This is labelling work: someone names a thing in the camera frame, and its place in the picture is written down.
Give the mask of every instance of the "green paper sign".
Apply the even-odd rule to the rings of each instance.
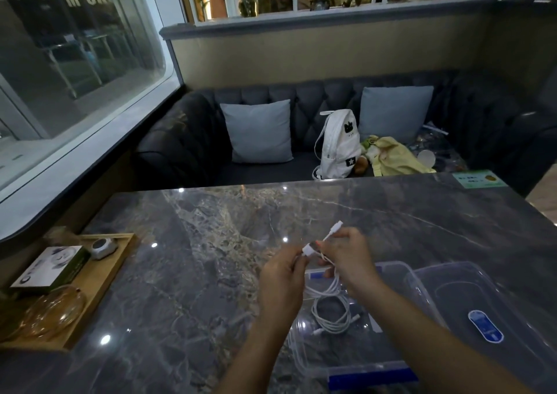
[[[507,186],[503,180],[489,170],[453,173],[453,176],[465,189]]]

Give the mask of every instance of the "plastic storage box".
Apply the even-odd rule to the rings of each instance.
[[[456,262],[418,269],[415,274],[461,341],[505,366],[535,392],[557,392],[557,354],[481,268]],[[478,312],[492,325],[482,322]],[[475,315],[482,319],[478,326],[473,322]]]
[[[377,263],[376,267],[392,289],[446,327],[420,280],[407,264],[383,262]],[[323,291],[329,286],[330,279],[323,278],[323,270],[308,270],[306,284]],[[354,300],[349,300],[350,312],[352,315],[359,313],[361,318],[339,335],[313,334],[320,327],[311,314],[313,302],[314,299],[304,299],[288,337],[296,367],[303,375],[326,378],[331,390],[417,380],[386,334]],[[344,307],[337,299],[324,299],[319,304],[319,314],[324,318],[337,319],[342,313]]]

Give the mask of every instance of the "table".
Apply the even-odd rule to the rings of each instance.
[[[141,239],[69,353],[0,352],[0,392],[209,392],[257,313],[257,274],[282,242],[338,220],[378,261],[480,265],[557,347],[557,229],[508,187],[451,174],[115,194],[86,232]],[[325,392],[285,346],[270,392]]]

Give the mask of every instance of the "person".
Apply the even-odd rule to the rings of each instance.
[[[533,394],[505,368],[461,342],[387,286],[358,229],[343,227],[333,237],[333,242],[317,242],[322,253],[335,264],[348,294],[371,313],[427,392]],[[267,392],[276,357],[303,301],[308,258],[300,254],[301,247],[285,245],[263,267],[260,314],[214,393]]]

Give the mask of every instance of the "wooden tray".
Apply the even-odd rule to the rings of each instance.
[[[114,280],[124,259],[134,249],[134,234],[94,234],[79,236],[84,246],[90,246],[98,238],[111,237],[118,243],[118,249],[99,261],[89,259],[71,285],[81,289],[86,296],[86,303],[81,316],[60,334],[50,339],[14,338],[0,343],[0,348],[17,348],[28,350],[62,350],[68,351],[77,342],[93,312]]]

